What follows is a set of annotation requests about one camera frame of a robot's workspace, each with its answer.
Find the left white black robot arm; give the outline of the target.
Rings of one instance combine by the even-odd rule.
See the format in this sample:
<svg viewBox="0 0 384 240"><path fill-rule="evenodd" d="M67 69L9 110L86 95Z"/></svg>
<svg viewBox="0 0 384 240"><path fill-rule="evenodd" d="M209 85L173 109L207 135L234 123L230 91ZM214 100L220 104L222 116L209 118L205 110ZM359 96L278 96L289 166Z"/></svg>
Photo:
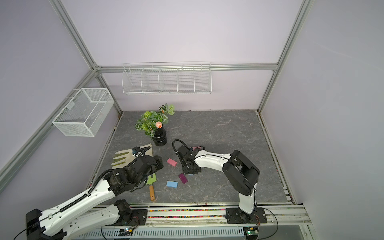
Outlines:
<svg viewBox="0 0 384 240"><path fill-rule="evenodd" d="M149 176L164 167L160 156L139 154L123 168L108 169L101 173L95 184L84 192L50 209L34 209L26 214L28 240L63 240L75 231L85 228L80 216L93 207L124 192L134 192L144 187Z"/></svg>

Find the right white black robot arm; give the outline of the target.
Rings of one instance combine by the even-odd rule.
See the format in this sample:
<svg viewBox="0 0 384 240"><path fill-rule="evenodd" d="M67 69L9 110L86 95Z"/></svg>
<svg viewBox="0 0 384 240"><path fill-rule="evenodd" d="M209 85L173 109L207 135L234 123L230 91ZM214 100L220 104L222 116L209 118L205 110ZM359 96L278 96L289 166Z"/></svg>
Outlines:
<svg viewBox="0 0 384 240"><path fill-rule="evenodd" d="M239 193L239 209L247 215L255 210L260 170L243 153L217 154L186 146L180 146L175 153L183 166L183 174L198 174L203 168L220 171Z"/></svg>

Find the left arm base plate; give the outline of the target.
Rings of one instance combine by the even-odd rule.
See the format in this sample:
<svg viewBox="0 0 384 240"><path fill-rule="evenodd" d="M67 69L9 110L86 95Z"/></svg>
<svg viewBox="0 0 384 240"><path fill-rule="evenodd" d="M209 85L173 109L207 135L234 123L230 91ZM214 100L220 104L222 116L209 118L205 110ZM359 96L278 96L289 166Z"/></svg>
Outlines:
<svg viewBox="0 0 384 240"><path fill-rule="evenodd" d="M148 217L148 210L132 210L129 217L119 217L111 226L144 226Z"/></svg>

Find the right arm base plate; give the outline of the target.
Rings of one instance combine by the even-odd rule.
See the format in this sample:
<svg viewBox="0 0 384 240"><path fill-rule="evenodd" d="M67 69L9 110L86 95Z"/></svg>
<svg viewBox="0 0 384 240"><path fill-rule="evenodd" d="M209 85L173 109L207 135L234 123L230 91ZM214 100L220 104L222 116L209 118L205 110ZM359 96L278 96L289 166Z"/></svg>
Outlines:
<svg viewBox="0 0 384 240"><path fill-rule="evenodd" d="M255 208L252 213L247 214L240 208L227 208L226 219L228 224L266 224L267 217L265 209Z"/></svg>

